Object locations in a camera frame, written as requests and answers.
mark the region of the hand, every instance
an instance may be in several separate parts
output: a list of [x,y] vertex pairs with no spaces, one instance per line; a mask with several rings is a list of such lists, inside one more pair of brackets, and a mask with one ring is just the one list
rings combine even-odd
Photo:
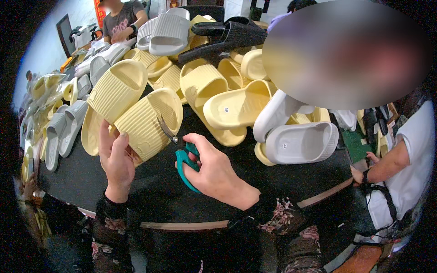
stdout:
[[259,201],[260,191],[240,179],[232,169],[229,158],[204,136],[190,133],[183,140],[195,144],[200,154],[201,162],[192,153],[188,154],[192,161],[198,163],[200,172],[183,164],[185,177],[196,189],[243,211]]
[[376,157],[375,154],[372,152],[367,152],[366,157],[370,158],[373,161],[373,164],[376,164],[381,160],[379,157]]
[[354,178],[356,183],[353,183],[354,187],[359,186],[363,183],[363,173],[350,165],[350,171],[352,172],[352,177]]
[[134,30],[131,27],[127,27],[124,30],[115,33],[111,39],[111,44],[126,40],[132,33],[134,33]]
[[32,200],[32,194],[38,189],[35,176],[35,173],[32,173],[32,175],[26,180],[23,193],[24,200]]
[[100,126],[99,155],[100,164],[108,178],[105,194],[112,202],[124,203],[128,199],[135,175],[134,161],[127,151],[129,136],[118,131],[110,135],[108,128],[109,123],[103,120]]

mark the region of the slipper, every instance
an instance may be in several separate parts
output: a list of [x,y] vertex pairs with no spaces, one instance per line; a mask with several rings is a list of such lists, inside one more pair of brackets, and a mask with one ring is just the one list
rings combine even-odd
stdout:
[[194,34],[200,36],[221,36],[226,30],[227,22],[238,22],[253,28],[259,28],[252,20],[242,16],[234,16],[223,22],[198,22],[191,27]]
[[142,62],[147,68],[148,78],[159,77],[164,74],[173,63],[166,56],[152,55],[148,51],[142,51],[137,48],[129,50],[123,60],[132,59]]
[[62,100],[58,100],[55,102],[55,104],[52,106],[51,110],[49,111],[49,113],[47,114],[47,119],[51,120],[53,117],[53,114],[56,113],[59,109],[59,107],[61,107],[64,103],[62,102]]
[[323,161],[334,153],[338,129],[330,122],[282,125],[266,139],[266,156],[276,164],[303,164]]
[[157,78],[152,78],[148,80],[148,83],[152,85],[153,90],[160,88],[170,88],[178,95],[182,104],[187,104],[187,99],[182,94],[180,89],[180,72],[181,69],[177,65],[172,65],[164,74]]
[[217,94],[203,106],[206,121],[219,130],[253,126],[276,90],[274,84],[258,79],[245,88]]
[[240,64],[231,58],[221,60],[218,63],[217,70],[228,82],[230,90],[241,89],[251,82],[250,79],[241,74]]
[[70,84],[64,89],[64,99],[70,102],[70,105],[76,102],[79,96],[79,91],[77,89],[77,77],[74,77]]
[[88,104],[86,101],[77,100],[65,110],[66,126],[59,143],[59,154],[62,157],[67,157],[70,154],[77,133],[82,127],[87,109]]
[[255,156],[258,158],[261,163],[266,166],[274,166],[275,163],[270,162],[270,160],[266,157],[266,144],[257,142],[255,145]]
[[87,99],[88,110],[81,139],[89,155],[99,154],[99,131],[103,119],[114,125],[117,118],[139,100],[146,85],[147,69],[135,60],[120,61],[105,72]]
[[136,47],[140,50],[149,50],[150,38],[155,29],[157,18],[148,20],[144,25],[138,29]]
[[158,15],[150,38],[149,52],[159,56],[181,52],[188,45],[189,29],[190,13],[186,9],[172,8]]
[[53,118],[47,127],[47,146],[45,149],[45,166],[51,172],[58,168],[59,139],[64,132],[66,125],[64,113],[54,113]]
[[226,22],[221,38],[214,43],[208,43],[179,54],[179,62],[186,63],[195,59],[205,58],[211,54],[219,55],[235,48],[263,44],[267,32],[259,27],[254,28],[237,22]]
[[254,48],[255,47],[253,47],[253,46],[249,46],[249,47],[245,47],[245,48],[236,48],[229,53],[229,56],[231,57],[232,60],[241,64],[241,62],[243,61],[244,55],[247,52],[253,50]]
[[99,79],[111,66],[105,61],[102,56],[96,56],[90,63],[90,80],[93,87],[96,86]]
[[247,133],[246,127],[217,130],[204,116],[203,106],[206,101],[228,91],[228,83],[212,64],[198,59],[184,65],[180,73],[180,88],[193,111],[220,144],[231,147],[243,142]]
[[183,115],[184,110],[176,93],[170,88],[161,88],[150,92],[116,120],[115,127],[128,133],[129,145],[139,156],[139,161],[134,160],[135,166],[146,162],[171,142],[157,117],[162,116],[176,135]]
[[269,80],[263,66],[262,49],[247,52],[241,61],[241,74],[249,79]]
[[77,81],[77,99],[81,100],[85,95],[89,94],[91,91],[91,82],[90,78],[87,74],[83,75],[78,81]]
[[278,89],[258,115],[253,125],[253,136],[257,142],[265,143],[268,132],[286,124],[292,114],[310,114],[314,109],[314,106],[298,101]]

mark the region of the scissors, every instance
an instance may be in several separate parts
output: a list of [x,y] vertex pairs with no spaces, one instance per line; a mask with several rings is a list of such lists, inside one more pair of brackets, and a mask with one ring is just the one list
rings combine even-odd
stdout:
[[183,182],[187,187],[190,188],[190,190],[200,193],[198,189],[196,189],[185,177],[184,171],[182,169],[182,162],[185,162],[188,166],[190,166],[192,169],[194,169],[196,172],[200,171],[199,165],[197,165],[197,162],[192,161],[188,157],[188,152],[191,152],[193,155],[195,155],[197,158],[199,158],[199,151],[197,150],[196,146],[193,143],[185,142],[182,140],[182,138],[178,138],[175,136],[171,130],[168,128],[167,124],[165,123],[162,115],[161,119],[158,118],[158,123],[161,126],[161,129],[164,131],[164,134],[174,143],[176,144],[179,149],[176,151],[176,160],[177,160],[177,172],[179,173],[179,176],[182,178]]

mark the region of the scissor blade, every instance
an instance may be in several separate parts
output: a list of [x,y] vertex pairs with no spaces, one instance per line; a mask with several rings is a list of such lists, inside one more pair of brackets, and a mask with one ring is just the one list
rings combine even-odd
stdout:
[[164,134],[172,141],[174,142],[176,145],[177,143],[177,138],[176,136],[172,133],[172,131],[168,128],[167,124],[164,121],[163,116],[161,115],[161,119],[159,117],[158,118],[158,123],[160,124],[160,127],[162,129],[162,131],[164,132]]

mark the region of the red banner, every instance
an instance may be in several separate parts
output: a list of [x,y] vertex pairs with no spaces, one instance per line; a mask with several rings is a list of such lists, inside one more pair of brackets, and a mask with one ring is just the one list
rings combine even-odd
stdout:
[[103,19],[106,16],[106,12],[101,8],[99,8],[100,0],[93,0],[93,1],[94,1],[94,6],[96,8],[96,16],[97,16],[97,21],[99,22],[99,27],[103,28]]

